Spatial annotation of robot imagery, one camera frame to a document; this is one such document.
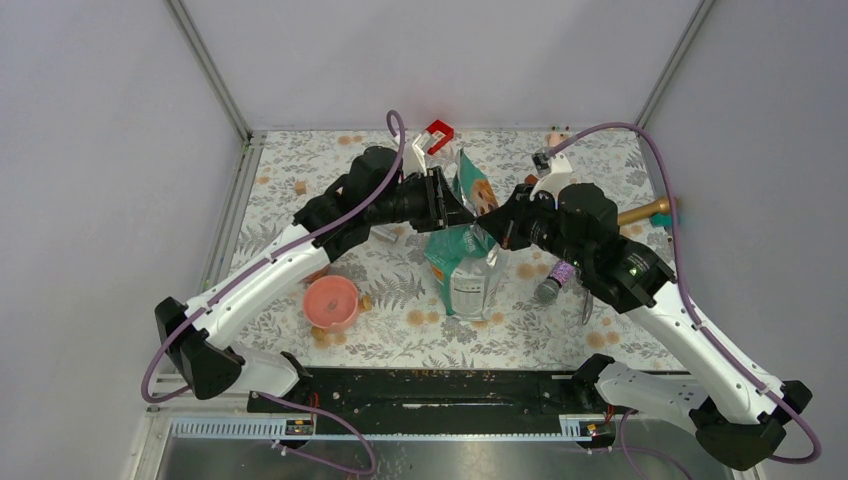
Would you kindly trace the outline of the green silver pet food bag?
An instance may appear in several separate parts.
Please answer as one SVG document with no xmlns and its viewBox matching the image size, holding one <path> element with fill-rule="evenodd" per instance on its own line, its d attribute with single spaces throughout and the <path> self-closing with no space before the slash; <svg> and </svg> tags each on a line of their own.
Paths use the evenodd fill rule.
<svg viewBox="0 0 848 480">
<path fill-rule="evenodd" d="M 464 150 L 457 156 L 451 191 L 474 218 L 500 206 L 488 177 Z M 459 320 L 487 321 L 507 264 L 507 253 L 499 244 L 472 223 L 431 234 L 424 254 L 446 313 Z"/>
</svg>

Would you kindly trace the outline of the metal scissors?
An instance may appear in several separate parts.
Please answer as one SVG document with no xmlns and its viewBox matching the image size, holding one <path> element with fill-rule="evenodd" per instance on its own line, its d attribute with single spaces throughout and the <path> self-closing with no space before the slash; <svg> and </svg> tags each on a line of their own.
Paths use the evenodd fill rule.
<svg viewBox="0 0 848 480">
<path fill-rule="evenodd" d="M 581 324 L 587 325 L 592 318 L 594 310 L 594 296 L 591 293 L 587 293 L 584 297 L 582 311 L 581 311 Z"/>
</svg>

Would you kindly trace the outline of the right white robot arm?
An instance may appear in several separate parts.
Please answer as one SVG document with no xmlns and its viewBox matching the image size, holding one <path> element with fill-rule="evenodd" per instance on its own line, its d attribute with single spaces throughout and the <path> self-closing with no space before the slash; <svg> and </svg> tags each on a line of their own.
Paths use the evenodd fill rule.
<svg viewBox="0 0 848 480">
<path fill-rule="evenodd" d="M 522 184 L 478 224 L 508 250 L 537 246 L 574 265 L 596 299 L 649 332 L 694 378 L 688 386 L 595 354 L 574 375 L 579 407 L 597 412 L 611 404 L 666 421 L 738 471 L 775 459 L 811 391 L 755 366 L 699 313 L 662 258 L 620 232 L 617 217 L 594 184 L 555 195 Z"/>
</svg>

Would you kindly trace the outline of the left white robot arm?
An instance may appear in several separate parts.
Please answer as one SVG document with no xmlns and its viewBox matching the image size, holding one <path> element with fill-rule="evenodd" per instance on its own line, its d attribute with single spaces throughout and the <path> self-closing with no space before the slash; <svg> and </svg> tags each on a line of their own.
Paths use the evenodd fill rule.
<svg viewBox="0 0 848 480">
<path fill-rule="evenodd" d="M 474 213 L 438 167 L 405 174 L 401 154 L 368 147 L 349 171 L 310 199 L 256 257 L 209 290 L 180 302 L 162 300 L 154 315 L 161 347 L 198 400 L 224 393 L 264 393 L 288 411 L 309 401 L 310 385 L 289 353 L 248 348 L 243 328 L 292 285 L 368 240 L 373 227 L 409 224 L 418 233 L 472 223 Z"/>
</svg>

